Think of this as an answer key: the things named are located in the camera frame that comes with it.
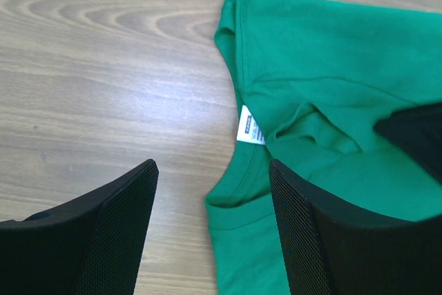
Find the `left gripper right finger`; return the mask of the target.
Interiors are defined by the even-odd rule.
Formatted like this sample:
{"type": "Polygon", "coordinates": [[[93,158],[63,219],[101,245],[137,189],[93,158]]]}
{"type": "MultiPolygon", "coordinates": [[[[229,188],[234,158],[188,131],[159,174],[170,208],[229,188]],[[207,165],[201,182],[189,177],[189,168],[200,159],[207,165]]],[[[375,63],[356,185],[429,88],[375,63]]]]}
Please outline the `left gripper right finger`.
{"type": "Polygon", "coordinates": [[[271,197],[292,294],[440,294],[441,217],[411,222],[351,204],[282,162],[271,197]]]}

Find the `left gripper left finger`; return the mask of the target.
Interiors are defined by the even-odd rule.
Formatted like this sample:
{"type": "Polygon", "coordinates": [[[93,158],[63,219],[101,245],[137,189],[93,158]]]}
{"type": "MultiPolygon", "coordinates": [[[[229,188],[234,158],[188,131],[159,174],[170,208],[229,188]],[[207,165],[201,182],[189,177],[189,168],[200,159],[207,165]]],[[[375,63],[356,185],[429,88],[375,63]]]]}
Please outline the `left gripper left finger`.
{"type": "Polygon", "coordinates": [[[133,294],[158,175],[146,160],[69,202],[1,222],[1,293],[133,294]]]}

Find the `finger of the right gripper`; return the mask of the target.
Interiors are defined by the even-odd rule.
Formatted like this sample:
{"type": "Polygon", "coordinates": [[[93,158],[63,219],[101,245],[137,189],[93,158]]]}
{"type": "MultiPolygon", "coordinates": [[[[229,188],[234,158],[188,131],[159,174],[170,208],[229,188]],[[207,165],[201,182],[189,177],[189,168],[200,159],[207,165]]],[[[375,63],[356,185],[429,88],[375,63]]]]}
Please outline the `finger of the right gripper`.
{"type": "Polygon", "coordinates": [[[374,130],[441,182],[440,103],[394,111],[378,120],[374,130]]]}

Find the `green t-shirt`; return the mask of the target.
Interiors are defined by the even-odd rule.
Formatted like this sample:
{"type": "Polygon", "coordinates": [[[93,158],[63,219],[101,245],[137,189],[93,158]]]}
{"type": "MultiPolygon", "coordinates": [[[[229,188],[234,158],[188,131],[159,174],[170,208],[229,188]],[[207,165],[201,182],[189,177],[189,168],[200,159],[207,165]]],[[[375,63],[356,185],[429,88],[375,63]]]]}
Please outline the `green t-shirt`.
{"type": "Polygon", "coordinates": [[[362,208],[420,221],[441,185],[378,136],[441,100],[441,16],[328,0],[225,0],[215,44],[263,144],[238,142],[205,200],[220,294],[288,294],[269,186],[278,159],[362,208]]]}

